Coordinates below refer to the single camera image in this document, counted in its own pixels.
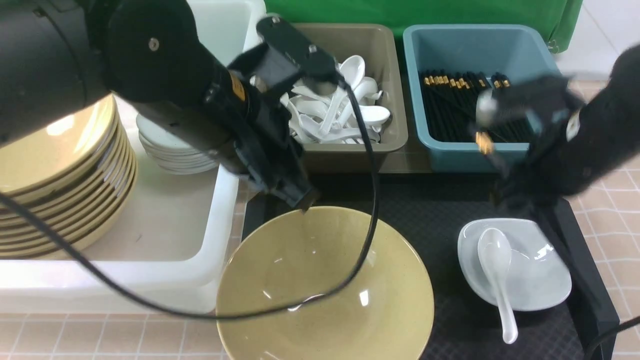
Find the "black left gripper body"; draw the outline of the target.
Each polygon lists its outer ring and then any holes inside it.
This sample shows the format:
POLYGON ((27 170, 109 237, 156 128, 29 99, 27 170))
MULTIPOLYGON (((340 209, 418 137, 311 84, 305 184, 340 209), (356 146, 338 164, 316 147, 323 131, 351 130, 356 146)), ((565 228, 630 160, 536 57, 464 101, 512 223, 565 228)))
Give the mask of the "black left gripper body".
POLYGON ((217 70, 202 95, 204 149, 257 191, 282 200, 285 188, 313 186, 287 114, 231 71, 217 70))

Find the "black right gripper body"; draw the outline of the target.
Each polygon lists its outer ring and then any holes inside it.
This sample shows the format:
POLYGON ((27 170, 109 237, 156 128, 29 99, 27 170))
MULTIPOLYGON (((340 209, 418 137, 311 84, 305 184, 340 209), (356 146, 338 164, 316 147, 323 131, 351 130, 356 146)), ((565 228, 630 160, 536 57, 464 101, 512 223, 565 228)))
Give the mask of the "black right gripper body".
POLYGON ((586 103, 570 89, 571 80, 564 75, 541 75, 508 88, 485 89, 475 107, 474 136, 524 117, 535 121, 540 130, 566 121, 566 142, 585 150, 578 113, 586 103))

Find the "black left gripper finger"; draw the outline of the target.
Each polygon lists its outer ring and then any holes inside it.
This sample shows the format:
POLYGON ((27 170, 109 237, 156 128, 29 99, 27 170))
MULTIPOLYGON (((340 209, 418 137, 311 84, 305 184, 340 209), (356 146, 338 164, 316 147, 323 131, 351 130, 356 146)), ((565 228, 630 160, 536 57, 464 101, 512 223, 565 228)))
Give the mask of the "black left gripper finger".
POLYGON ((293 210, 302 212, 308 209, 318 200, 320 192, 313 186, 286 187, 279 192, 279 198, 293 210))

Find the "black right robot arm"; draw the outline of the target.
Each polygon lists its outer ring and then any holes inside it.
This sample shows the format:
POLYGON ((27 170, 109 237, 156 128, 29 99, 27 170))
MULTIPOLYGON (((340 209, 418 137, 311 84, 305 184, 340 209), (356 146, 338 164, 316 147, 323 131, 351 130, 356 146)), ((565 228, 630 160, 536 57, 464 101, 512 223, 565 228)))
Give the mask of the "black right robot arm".
POLYGON ((478 96, 475 122, 490 129, 521 117, 540 125, 525 157, 507 166, 490 145, 487 157, 503 174, 503 202, 551 202, 575 196, 639 153, 640 48, 622 52, 608 83, 590 101, 569 89, 570 79, 544 74, 478 96))

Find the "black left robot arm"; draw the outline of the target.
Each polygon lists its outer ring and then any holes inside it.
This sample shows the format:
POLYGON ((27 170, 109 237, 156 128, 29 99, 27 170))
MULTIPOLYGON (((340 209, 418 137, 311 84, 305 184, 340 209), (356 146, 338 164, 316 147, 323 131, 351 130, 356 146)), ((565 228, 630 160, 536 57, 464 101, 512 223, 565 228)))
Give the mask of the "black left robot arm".
POLYGON ((318 199, 280 98, 299 71, 262 41, 222 64, 185 0, 1 3, 1 146, 108 94, 298 210, 318 199))

